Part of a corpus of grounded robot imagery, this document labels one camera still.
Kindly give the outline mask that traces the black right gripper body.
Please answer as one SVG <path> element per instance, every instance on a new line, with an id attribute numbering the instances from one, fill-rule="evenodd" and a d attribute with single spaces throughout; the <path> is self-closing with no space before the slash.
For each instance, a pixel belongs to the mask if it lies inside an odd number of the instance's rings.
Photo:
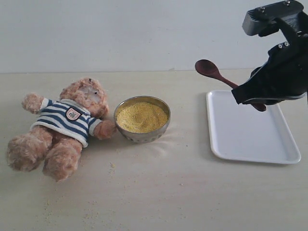
<path id="1" fill-rule="evenodd" d="M 271 96 L 300 96 L 308 87 L 308 18 L 295 16 L 271 20 L 286 41 L 268 51 L 264 65 Z"/>

